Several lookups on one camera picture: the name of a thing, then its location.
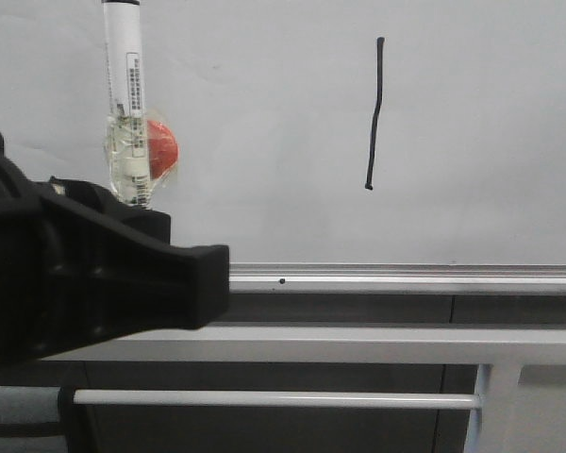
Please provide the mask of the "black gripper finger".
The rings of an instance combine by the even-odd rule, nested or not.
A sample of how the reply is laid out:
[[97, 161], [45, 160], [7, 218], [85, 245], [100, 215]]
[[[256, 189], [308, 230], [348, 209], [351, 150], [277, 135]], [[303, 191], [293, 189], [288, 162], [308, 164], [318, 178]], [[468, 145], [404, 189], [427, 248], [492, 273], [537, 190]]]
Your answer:
[[49, 184], [63, 196], [131, 227], [163, 243], [171, 243], [171, 216], [167, 213], [128, 206], [110, 190], [83, 180], [52, 176]]
[[155, 329], [197, 330], [226, 312], [228, 246], [173, 246], [59, 195], [41, 206], [33, 357]]

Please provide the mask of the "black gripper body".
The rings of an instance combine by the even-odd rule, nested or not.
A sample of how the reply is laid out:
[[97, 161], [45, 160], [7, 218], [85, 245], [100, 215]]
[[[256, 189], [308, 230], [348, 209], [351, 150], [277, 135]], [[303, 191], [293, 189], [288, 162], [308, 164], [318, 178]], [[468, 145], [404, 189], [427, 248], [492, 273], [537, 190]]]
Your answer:
[[38, 190], [5, 154], [0, 132], [0, 363], [31, 357], [45, 315]]

